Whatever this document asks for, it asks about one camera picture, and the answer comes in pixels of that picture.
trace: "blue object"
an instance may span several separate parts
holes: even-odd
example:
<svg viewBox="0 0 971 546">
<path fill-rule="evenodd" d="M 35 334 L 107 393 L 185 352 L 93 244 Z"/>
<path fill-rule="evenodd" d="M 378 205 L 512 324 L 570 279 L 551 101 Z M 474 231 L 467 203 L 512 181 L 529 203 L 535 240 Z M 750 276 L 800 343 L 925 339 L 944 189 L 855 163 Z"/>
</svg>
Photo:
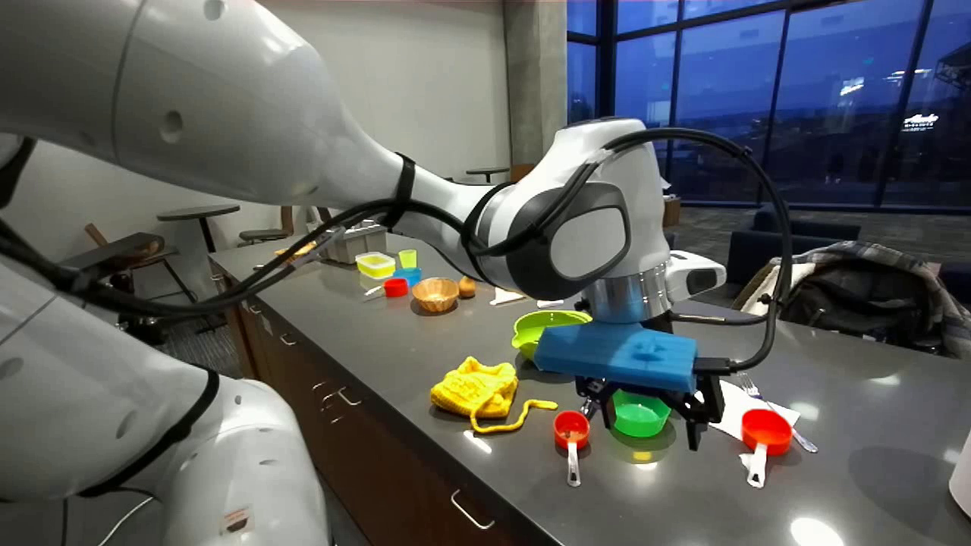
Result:
<svg viewBox="0 0 971 546">
<path fill-rule="evenodd" d="M 535 365 L 566 376 L 604 376 L 608 382 L 696 392 L 698 343 L 641 324 L 550 327 Z"/>
<path fill-rule="evenodd" d="M 400 268 L 398 276 L 413 287 L 422 282 L 422 268 Z"/>
</svg>

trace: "red measuring cup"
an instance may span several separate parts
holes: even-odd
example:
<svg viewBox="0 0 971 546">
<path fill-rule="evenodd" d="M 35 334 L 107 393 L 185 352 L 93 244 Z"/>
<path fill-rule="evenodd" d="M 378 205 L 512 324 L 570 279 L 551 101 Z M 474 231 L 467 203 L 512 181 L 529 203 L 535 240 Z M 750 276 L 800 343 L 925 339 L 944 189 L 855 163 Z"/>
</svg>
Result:
<svg viewBox="0 0 971 546">
<path fill-rule="evenodd" d="M 551 419 L 551 442 L 566 452 L 566 483 L 579 485 L 579 449 L 589 445 L 589 422 L 584 412 L 566 410 Z"/>
<path fill-rule="evenodd" d="M 750 457 L 750 485 L 766 487 L 766 461 L 790 452 L 791 425 L 775 410 L 750 410 L 741 415 L 741 438 Z"/>
</svg>

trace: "yellow cloth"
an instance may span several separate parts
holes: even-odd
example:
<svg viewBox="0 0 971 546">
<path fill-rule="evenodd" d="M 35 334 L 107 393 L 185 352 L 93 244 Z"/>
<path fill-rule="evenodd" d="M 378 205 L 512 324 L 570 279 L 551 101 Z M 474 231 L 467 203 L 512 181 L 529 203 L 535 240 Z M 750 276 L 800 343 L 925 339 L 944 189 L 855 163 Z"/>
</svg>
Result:
<svg viewBox="0 0 971 546">
<path fill-rule="evenodd" d="M 464 359 L 454 371 L 448 371 L 435 389 L 432 402 L 470 419 L 477 435 L 520 430 L 529 410 L 555 410 L 551 401 L 525 401 L 522 415 L 512 425 L 482 427 L 477 419 L 508 419 L 520 380 L 512 365 L 482 365 L 477 359 Z"/>
</svg>

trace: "kitchen counter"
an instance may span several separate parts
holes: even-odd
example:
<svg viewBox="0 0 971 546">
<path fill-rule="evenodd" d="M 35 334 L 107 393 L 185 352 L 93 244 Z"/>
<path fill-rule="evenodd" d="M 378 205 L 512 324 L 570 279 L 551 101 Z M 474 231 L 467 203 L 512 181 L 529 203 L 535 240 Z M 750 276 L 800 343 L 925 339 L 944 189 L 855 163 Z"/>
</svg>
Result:
<svg viewBox="0 0 971 546">
<path fill-rule="evenodd" d="M 427 245 L 388 240 L 388 250 L 400 245 L 419 250 L 424 276 L 454 276 Z M 243 279 L 276 250 L 219 253 L 212 261 L 229 279 Z M 782 461 L 770 461 L 767 485 L 756 492 L 736 439 L 721 430 L 707 430 L 700 452 L 688 452 L 680 419 L 638 442 L 596 419 L 584 485 L 574 487 L 564 454 L 551 449 L 555 412 L 532 412 L 520 435 L 470 438 L 464 419 L 427 401 L 427 389 L 467 355 L 517 362 L 510 327 L 535 310 L 532 299 L 492 307 L 492 287 L 479 286 L 479 298 L 448 316 L 415 316 L 409 299 L 365 299 L 365 287 L 356 269 L 310 265 L 259 294 L 259 307 L 378 405 L 372 415 L 388 438 L 432 471 L 443 466 L 479 487 L 485 511 L 512 517 L 512 535 L 525 543 L 971 543 L 971 520 L 946 495 L 954 457 L 971 430 L 971 368 L 962 362 L 780 324 L 770 359 L 750 380 L 766 397 L 800 410 L 797 430 L 819 454 L 791 445 Z M 746 355 L 762 336 L 762 327 L 678 332 L 696 336 L 700 355 Z M 579 405 L 564 376 L 520 368 L 520 380 L 512 412 L 525 397 Z"/>
</svg>

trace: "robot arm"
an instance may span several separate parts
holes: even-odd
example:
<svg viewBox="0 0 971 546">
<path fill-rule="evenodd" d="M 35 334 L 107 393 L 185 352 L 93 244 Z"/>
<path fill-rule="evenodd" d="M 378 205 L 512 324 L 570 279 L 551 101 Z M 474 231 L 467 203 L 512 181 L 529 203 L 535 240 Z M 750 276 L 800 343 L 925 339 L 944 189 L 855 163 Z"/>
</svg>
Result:
<svg viewBox="0 0 971 546">
<path fill-rule="evenodd" d="M 405 158 L 347 115 L 318 50 L 252 0 L 16 0 L 6 13 L 0 74 L 17 80 L 0 88 L 0 129 L 260 203 L 347 208 L 398 195 Z M 474 240 L 499 245 L 535 228 L 576 167 L 638 129 L 641 122 L 561 129 L 525 181 L 488 197 Z M 415 167 L 409 200 L 467 221 L 485 192 Z M 667 265 L 661 175 L 647 146 L 596 171 L 566 213 L 505 254 L 467 253 L 461 232 L 427 215 L 406 213 L 395 231 L 535 298 Z"/>
<path fill-rule="evenodd" d="M 406 192 L 461 231 L 413 208 L 395 231 L 464 272 L 535 298 L 584 291 L 599 324 L 641 327 L 667 312 L 656 156 L 608 151 L 641 122 L 561 129 L 520 185 L 452 185 L 372 141 L 315 47 L 252 0 L 6 0 L 0 74 L 16 76 L 0 86 L 6 132 L 260 203 L 347 208 Z M 260 384 L 219 380 L 207 393 L 212 380 L 197 368 L 123 339 L 2 265 L 0 279 L 0 427 L 16 430 L 0 435 L 0 497 L 63 497 L 120 472 L 169 499 L 167 543 L 234 543 L 212 521 L 238 505 L 272 521 L 256 539 L 324 535 L 295 419 Z M 190 435 L 126 475 L 204 397 Z M 286 475 L 252 471 L 271 457 L 286 457 L 272 464 Z"/>
</svg>

